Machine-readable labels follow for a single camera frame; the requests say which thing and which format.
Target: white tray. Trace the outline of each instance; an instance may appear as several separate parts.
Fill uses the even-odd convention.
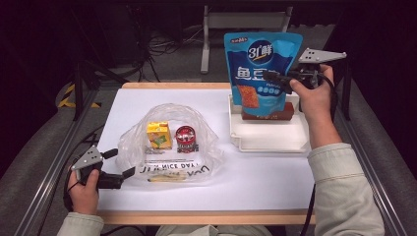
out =
[[[242,120],[242,106],[234,105],[229,95],[231,143],[241,151],[305,152],[310,150],[309,129],[304,113],[300,112],[297,94],[286,100],[294,106],[290,121]]]

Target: blue snack bag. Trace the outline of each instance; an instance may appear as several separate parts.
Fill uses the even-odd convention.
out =
[[[232,32],[224,35],[224,48],[233,103],[255,116],[282,111],[286,94],[265,81],[263,71],[286,75],[303,37],[290,32]]]

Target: white table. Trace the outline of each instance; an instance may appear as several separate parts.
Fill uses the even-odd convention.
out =
[[[119,89],[97,148],[117,148],[119,138],[162,103],[200,111],[219,136],[224,163],[203,183],[125,180],[120,190],[100,190],[98,214],[108,224],[303,224],[314,180],[307,152],[241,152],[230,143],[228,83],[131,83]],[[121,173],[115,158],[107,173]]]

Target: person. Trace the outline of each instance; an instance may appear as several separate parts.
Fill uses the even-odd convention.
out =
[[[331,81],[332,67],[321,65]],[[384,235],[385,228],[373,192],[351,145],[342,142],[330,114],[330,86],[322,83],[307,89],[296,80],[290,85],[302,100],[309,124],[312,151],[308,161],[316,183],[316,235]],[[85,186],[70,191],[74,212],[65,218],[58,235],[99,235],[103,221],[96,216],[98,194],[94,170]],[[77,183],[72,173],[69,186]],[[161,226],[156,233],[165,235],[271,235],[263,226]]]

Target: plastic bag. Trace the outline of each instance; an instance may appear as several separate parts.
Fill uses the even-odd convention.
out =
[[[147,134],[150,122],[167,121],[172,149],[153,149]],[[179,152],[176,131],[183,126],[195,130],[198,148]],[[220,166],[222,150],[216,147],[218,136],[201,113],[189,106],[167,103],[151,109],[148,114],[120,138],[116,164],[121,169],[136,166],[134,177],[150,182],[202,181]]]

